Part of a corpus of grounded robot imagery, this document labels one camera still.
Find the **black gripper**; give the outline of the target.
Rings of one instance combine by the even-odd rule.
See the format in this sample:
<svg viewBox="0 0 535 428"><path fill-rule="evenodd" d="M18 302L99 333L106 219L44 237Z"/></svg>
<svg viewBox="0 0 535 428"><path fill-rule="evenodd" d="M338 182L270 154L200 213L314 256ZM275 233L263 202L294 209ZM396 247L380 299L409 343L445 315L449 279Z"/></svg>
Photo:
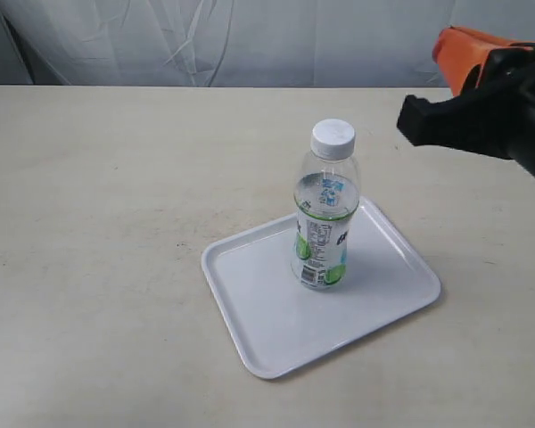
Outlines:
<svg viewBox="0 0 535 428"><path fill-rule="evenodd" d="M535 42L451 26L439 34L432 58L455 97L432 103L407 95L398 131L413 146L515 161L535 178ZM486 86L506 78L515 82Z"/></svg>

